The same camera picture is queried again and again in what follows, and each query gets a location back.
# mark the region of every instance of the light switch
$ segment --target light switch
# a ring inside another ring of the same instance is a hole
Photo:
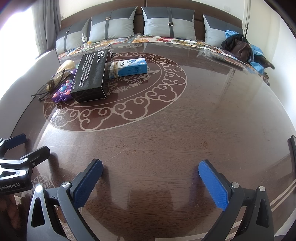
[[[230,12],[230,7],[224,5],[224,10],[227,11],[227,12]]]

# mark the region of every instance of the gray pillow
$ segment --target gray pillow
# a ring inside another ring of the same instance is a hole
[[[91,17],[89,41],[128,38],[133,35],[133,18],[137,7],[120,8]]]
[[[144,35],[196,40],[194,10],[174,7],[142,7]]]
[[[221,44],[226,40],[225,31],[236,31],[243,34],[243,30],[231,23],[224,22],[220,19],[203,15],[205,21],[205,42],[209,45],[221,48]]]
[[[87,32],[89,19],[82,20],[61,30],[57,35],[57,54],[62,54],[83,45],[82,33]]]

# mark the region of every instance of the round table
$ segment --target round table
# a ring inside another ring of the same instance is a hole
[[[199,48],[111,48],[117,60],[145,57],[148,74],[110,80],[103,100],[35,98],[12,134],[25,133],[29,141],[6,157],[48,146],[50,159],[32,175],[45,188],[71,181],[100,159],[103,174],[80,210],[100,240],[203,238],[221,213],[198,175],[203,159],[243,188],[263,185],[276,232],[296,206],[288,142],[296,132],[271,89],[257,74]]]

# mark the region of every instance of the clear bottle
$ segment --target clear bottle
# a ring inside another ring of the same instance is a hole
[[[85,33],[82,33],[82,42],[83,42],[83,46],[85,48],[87,48],[88,47],[88,44],[87,44],[87,38],[85,36]]]

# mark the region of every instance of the headboard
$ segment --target headboard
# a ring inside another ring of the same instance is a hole
[[[114,0],[101,3],[77,12],[61,21],[61,29],[93,15],[124,7],[138,6],[134,18],[134,33],[144,32],[144,18],[141,7],[176,7],[194,10],[194,29],[197,39],[205,40],[203,14],[221,19],[237,27],[242,27],[242,21],[218,8],[191,0]]]

